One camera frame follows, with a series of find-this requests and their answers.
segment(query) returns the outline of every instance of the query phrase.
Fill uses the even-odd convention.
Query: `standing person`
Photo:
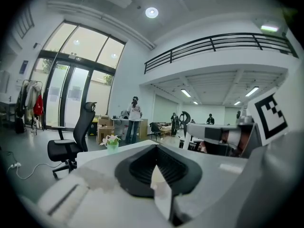
[[[177,115],[175,114],[175,112],[173,112],[173,115],[171,117],[171,123],[172,123],[171,136],[176,135],[176,129],[175,129],[176,118],[177,118]]]
[[[129,113],[129,127],[127,131],[127,135],[125,138],[126,143],[130,143],[130,137],[131,137],[131,131],[133,128],[133,137],[132,137],[132,143],[136,142],[136,136],[137,136],[137,129],[138,124],[140,121],[140,118],[142,117],[143,113],[141,110],[141,107],[138,105],[138,97],[134,96],[132,103],[129,105],[127,112]]]
[[[207,124],[214,124],[214,118],[212,117],[212,114],[209,114],[209,118],[207,119]]]

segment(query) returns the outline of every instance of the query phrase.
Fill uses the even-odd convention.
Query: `green vase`
[[[108,148],[108,153],[109,153],[109,154],[114,154],[114,153],[117,153],[117,152],[118,152],[118,143],[115,144],[115,145],[107,144],[106,146],[107,146],[107,148]]]

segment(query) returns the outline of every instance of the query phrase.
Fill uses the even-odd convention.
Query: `black chair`
[[[161,130],[159,129],[157,123],[150,123],[150,127],[151,127],[151,139],[152,139],[152,135],[155,134],[156,135],[156,141],[157,141],[157,135],[159,134],[160,135],[160,138],[161,138]]]
[[[96,102],[87,102],[80,110],[78,122],[73,131],[74,140],[64,140],[62,130],[65,127],[52,126],[57,129],[60,140],[51,140],[47,144],[47,154],[51,161],[65,162],[66,165],[53,170],[54,177],[57,177],[56,172],[68,169],[69,173],[77,168],[75,158],[79,152],[87,152],[86,133],[92,124],[95,117]]]

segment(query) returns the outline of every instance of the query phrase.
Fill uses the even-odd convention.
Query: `red jacket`
[[[41,95],[38,96],[37,101],[34,105],[34,114],[42,115],[43,112],[43,103]]]

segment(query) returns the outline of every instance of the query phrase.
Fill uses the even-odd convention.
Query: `person in black clothing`
[[[214,124],[214,118],[212,117],[212,114],[209,114],[209,118],[207,119],[207,124]]]
[[[171,117],[171,123],[172,123],[171,136],[176,135],[176,129],[175,129],[176,120],[177,120],[177,115],[175,114],[175,112],[173,112],[173,115]]]

